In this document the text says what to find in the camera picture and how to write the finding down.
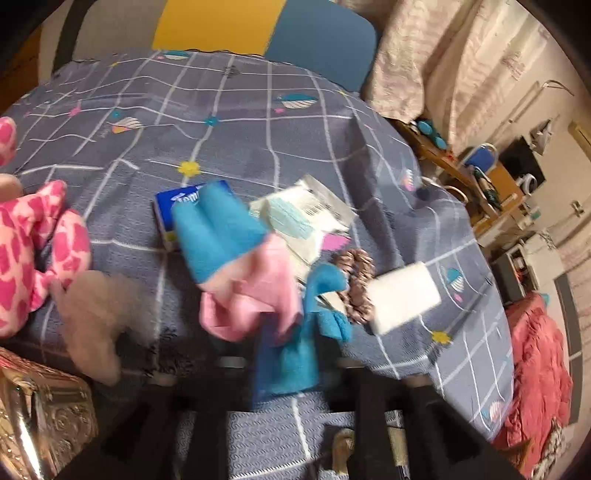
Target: blue towel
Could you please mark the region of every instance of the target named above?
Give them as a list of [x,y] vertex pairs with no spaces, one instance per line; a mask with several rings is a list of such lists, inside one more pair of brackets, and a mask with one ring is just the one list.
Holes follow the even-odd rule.
[[270,346],[272,336],[263,335],[257,361],[255,381],[259,400],[272,395],[285,395],[308,390],[320,382],[314,346],[314,322],[323,336],[349,342],[352,328],[341,312],[318,304],[316,297],[329,291],[344,290],[345,276],[331,264],[320,264],[308,275],[303,301],[304,316],[291,331],[290,339],[281,346]]
[[175,202],[174,229],[195,283],[258,247],[268,231],[246,206],[218,182],[199,190],[199,200]]

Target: pink cloth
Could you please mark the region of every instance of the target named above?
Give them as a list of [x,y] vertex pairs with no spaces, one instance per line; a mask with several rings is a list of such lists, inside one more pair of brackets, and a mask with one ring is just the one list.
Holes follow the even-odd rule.
[[[65,197],[65,182],[56,180],[37,193],[0,203],[0,338],[14,335],[28,313],[43,305],[52,280],[67,286],[90,267],[88,231],[75,210],[61,214]],[[51,234],[52,263],[40,272],[35,249],[42,249]]]
[[522,475],[529,478],[540,460],[552,418],[565,426],[570,417],[573,382],[564,367],[563,335],[546,315],[544,300],[530,294],[507,311],[515,364],[509,415],[494,440],[507,448],[533,439]]
[[[277,336],[281,339],[296,322],[301,310],[285,242],[271,233],[259,247],[246,255],[250,256],[246,261],[244,255],[235,260],[236,263],[252,265],[252,271],[246,277],[241,275],[240,280],[208,280],[208,284],[231,282],[231,293],[224,292],[224,298],[221,298],[214,292],[203,292],[201,325],[223,340],[239,342],[258,328],[261,312],[275,312],[278,315]],[[232,271],[226,266],[220,270],[214,276],[227,275],[228,271]]]

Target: brown scrunchie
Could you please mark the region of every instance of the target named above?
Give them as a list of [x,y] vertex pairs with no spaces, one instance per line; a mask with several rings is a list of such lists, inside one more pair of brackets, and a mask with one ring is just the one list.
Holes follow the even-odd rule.
[[352,323],[364,324],[374,319],[374,306],[369,300],[367,284],[375,276],[374,261],[361,248],[349,248],[333,258],[349,284],[347,290],[339,292],[345,305],[347,317]]

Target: yellow flower print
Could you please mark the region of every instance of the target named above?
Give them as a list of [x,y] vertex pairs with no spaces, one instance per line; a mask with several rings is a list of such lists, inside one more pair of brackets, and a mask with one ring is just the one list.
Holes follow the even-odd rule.
[[181,162],[177,170],[188,178],[194,177],[195,175],[199,175],[201,173],[201,168],[195,161]]
[[431,334],[434,342],[440,343],[442,345],[447,345],[452,341],[452,338],[446,332],[433,332]]

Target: face mask package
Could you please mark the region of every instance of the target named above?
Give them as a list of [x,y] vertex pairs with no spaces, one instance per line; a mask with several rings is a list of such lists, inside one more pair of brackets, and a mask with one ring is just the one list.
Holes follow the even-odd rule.
[[310,266],[320,256],[324,236],[346,233],[356,217],[345,202],[311,175],[305,175],[293,187],[254,200],[250,211],[285,240],[301,281],[306,280]]

